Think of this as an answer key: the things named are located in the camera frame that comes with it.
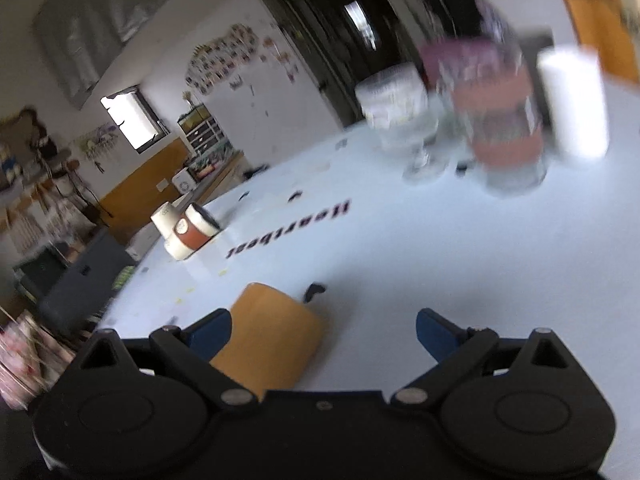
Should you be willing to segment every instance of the wall decoration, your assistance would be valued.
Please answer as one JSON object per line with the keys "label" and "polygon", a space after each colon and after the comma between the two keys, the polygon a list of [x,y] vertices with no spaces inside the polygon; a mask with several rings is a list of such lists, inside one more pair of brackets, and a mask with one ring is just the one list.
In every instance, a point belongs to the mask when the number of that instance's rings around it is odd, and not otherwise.
{"label": "wall decoration", "polygon": [[120,139],[120,129],[113,120],[74,140],[74,144],[84,158],[96,162],[101,156],[109,155]]}
{"label": "wall decoration", "polygon": [[[300,72],[298,65],[291,59],[289,52],[283,52],[278,48],[278,45],[269,36],[264,38],[262,42],[269,56],[276,60],[277,63],[282,65],[287,72],[287,77],[292,83],[296,82],[296,74]],[[265,54],[260,56],[260,60],[265,63],[269,60],[269,57]]]}
{"label": "wall decoration", "polygon": [[239,66],[255,57],[258,37],[250,27],[236,23],[226,36],[196,47],[185,81],[200,94],[208,95],[215,84],[227,81]]}

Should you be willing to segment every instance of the white wall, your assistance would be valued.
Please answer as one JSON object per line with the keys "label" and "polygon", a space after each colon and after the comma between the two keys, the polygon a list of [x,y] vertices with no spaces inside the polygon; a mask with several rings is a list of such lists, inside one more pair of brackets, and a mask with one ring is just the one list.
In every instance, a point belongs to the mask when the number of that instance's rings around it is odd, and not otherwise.
{"label": "white wall", "polygon": [[[178,117],[189,109],[182,92],[189,89],[184,77],[194,47],[224,36],[234,23],[251,27],[260,41],[269,36],[282,52],[294,55],[262,0],[227,0],[217,6],[162,56],[142,83],[149,103],[176,133],[180,132]],[[275,60],[255,59],[236,71],[244,85],[235,91],[227,82],[207,96],[192,89],[252,164],[276,164],[342,128],[303,63],[299,59],[297,63],[300,72],[294,83]]]}
{"label": "white wall", "polygon": [[548,28],[555,44],[576,44],[571,17],[564,0],[487,0],[519,34]]}

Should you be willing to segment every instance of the door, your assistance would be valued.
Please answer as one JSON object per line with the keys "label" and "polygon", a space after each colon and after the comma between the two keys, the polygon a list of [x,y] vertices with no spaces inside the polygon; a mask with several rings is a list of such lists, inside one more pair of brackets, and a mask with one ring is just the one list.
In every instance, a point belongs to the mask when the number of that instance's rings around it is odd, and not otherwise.
{"label": "door", "polygon": [[333,107],[342,126],[347,127],[362,118],[360,107],[343,84],[330,56],[318,44],[301,19],[296,7],[287,0],[263,0],[292,49],[306,65],[318,91]]}
{"label": "door", "polygon": [[579,41],[595,47],[605,72],[640,82],[634,38],[621,0],[564,0]]}

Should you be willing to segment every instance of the counter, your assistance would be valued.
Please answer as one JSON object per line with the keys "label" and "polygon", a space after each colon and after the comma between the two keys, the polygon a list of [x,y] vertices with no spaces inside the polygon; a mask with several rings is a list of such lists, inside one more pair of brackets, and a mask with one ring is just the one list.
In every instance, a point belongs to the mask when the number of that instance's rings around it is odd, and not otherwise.
{"label": "counter", "polygon": [[228,307],[250,282],[297,299],[319,282],[312,308],[331,327],[299,387],[386,396],[434,365],[415,337],[424,307],[501,336],[549,326],[616,413],[604,473],[636,480],[640,96],[608,84],[607,97],[609,155],[583,169],[552,162],[541,187],[509,199],[453,165],[408,185],[407,160],[357,125],[209,203],[226,229],[187,261],[156,244],[102,326],[147,336]]}

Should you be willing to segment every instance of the glass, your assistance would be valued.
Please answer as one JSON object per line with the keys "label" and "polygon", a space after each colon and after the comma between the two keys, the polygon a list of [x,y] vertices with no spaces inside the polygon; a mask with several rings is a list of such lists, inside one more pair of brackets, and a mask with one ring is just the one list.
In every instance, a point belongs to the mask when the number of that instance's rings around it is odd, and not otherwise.
{"label": "glass", "polygon": [[440,70],[489,189],[517,194],[541,184],[542,121],[522,53],[502,47],[449,59]]}
{"label": "glass", "polygon": [[380,134],[382,148],[389,153],[411,154],[405,179],[425,182],[444,172],[449,159],[436,149],[444,102],[440,96],[427,94],[412,63],[373,75],[360,83],[355,93],[367,122]]}

